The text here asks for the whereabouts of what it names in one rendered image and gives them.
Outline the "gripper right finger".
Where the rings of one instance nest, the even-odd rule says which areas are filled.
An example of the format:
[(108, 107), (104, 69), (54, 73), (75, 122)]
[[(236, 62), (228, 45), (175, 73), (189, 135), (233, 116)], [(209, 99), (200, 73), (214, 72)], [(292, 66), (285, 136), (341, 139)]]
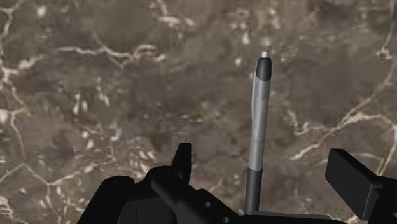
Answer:
[(379, 176), (343, 149), (332, 148), (325, 178), (367, 224), (397, 224), (397, 179)]

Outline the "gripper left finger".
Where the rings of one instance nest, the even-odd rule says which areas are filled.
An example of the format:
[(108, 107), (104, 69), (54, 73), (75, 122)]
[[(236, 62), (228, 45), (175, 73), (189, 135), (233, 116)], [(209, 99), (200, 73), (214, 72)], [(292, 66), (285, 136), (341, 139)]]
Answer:
[(135, 182), (105, 179), (76, 224), (239, 224), (239, 215), (205, 189), (189, 184), (192, 146), (180, 143), (171, 165)]

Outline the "grey and black pen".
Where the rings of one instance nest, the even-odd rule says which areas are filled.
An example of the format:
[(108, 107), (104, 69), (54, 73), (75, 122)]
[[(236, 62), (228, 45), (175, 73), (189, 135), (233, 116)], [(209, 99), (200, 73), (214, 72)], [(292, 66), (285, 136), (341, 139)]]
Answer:
[(259, 210), (263, 154), (267, 128), (268, 102), (272, 77), (272, 61), (268, 51), (258, 59), (253, 76), (251, 99), (251, 140), (247, 165), (245, 213)]

